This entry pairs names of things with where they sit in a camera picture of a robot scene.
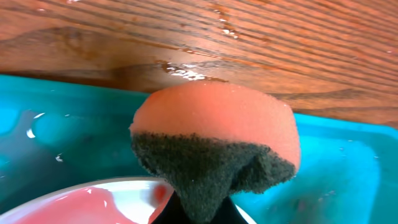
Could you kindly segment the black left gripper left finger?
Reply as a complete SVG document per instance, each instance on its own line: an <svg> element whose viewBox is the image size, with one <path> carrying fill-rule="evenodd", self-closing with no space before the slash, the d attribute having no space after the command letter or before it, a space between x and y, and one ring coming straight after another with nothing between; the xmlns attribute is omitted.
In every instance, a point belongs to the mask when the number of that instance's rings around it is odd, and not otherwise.
<svg viewBox="0 0 398 224"><path fill-rule="evenodd" d="M190 219L180 203L176 192L167 202L162 202L150 216L150 224L189 224Z"/></svg>

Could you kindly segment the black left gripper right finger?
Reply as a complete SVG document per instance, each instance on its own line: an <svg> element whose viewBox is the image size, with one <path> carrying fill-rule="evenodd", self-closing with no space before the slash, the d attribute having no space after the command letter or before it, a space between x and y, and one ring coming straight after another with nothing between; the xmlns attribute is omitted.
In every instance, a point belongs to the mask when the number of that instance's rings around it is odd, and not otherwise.
<svg viewBox="0 0 398 224"><path fill-rule="evenodd" d="M217 211L217 224L248 224L248 222L240 214L233 201L226 197Z"/></svg>

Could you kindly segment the light blue plate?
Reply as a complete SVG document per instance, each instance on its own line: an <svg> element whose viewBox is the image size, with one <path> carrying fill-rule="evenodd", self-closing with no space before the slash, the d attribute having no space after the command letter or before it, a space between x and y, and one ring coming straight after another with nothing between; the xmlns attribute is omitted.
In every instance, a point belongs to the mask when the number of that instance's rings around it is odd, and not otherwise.
<svg viewBox="0 0 398 224"><path fill-rule="evenodd" d="M1 215L1 223L150 223L174 189L164 179L105 179L58 190Z"/></svg>

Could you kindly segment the dark green sponge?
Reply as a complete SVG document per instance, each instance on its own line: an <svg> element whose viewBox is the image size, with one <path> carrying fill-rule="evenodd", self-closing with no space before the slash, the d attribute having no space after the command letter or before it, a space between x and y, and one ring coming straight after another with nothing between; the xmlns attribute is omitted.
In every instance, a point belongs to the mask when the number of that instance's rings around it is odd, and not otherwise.
<svg viewBox="0 0 398 224"><path fill-rule="evenodd" d="M232 83L193 81L157 91L129 129L141 165L174 188L193 223L211 222L230 195L261 194L300 168L290 106Z"/></svg>

